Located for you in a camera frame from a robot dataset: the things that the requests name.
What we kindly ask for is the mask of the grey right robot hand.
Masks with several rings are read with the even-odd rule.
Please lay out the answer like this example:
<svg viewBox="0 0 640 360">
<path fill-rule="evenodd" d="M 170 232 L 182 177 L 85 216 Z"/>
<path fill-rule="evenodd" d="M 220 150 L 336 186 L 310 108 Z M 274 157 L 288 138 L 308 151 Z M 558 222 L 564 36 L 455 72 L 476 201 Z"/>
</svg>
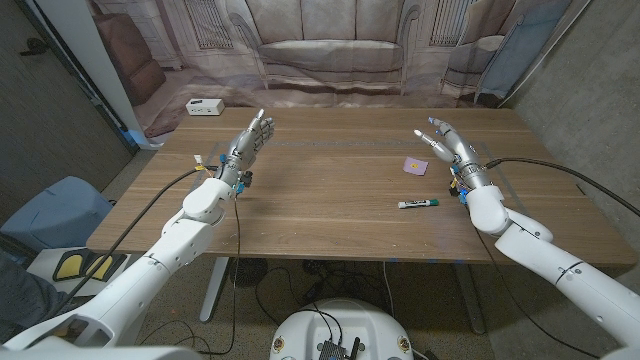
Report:
<svg viewBox="0 0 640 360">
<path fill-rule="evenodd" d="M 462 183 L 471 190 L 491 185 L 492 182 L 473 146 L 449 123 L 433 117 L 429 117 L 428 121 L 437 127 L 436 134 L 444 138 L 443 142 L 419 129 L 415 129 L 414 134 L 429 145 L 439 159 L 457 167 L 457 175 Z"/>
</svg>

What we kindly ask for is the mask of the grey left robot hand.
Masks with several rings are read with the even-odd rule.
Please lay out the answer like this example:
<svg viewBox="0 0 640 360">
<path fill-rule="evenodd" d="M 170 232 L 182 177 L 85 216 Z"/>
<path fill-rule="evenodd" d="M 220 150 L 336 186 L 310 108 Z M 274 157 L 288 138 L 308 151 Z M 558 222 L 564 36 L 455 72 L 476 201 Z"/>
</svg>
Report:
<svg viewBox="0 0 640 360">
<path fill-rule="evenodd" d="M 215 177 L 230 186 L 238 183 L 244 173 L 256 160 L 260 149 L 273 137 L 275 123 L 272 118 L 264 118 L 260 109 L 247 129 L 241 131 L 232 141 L 225 162 L 216 171 Z"/>
</svg>

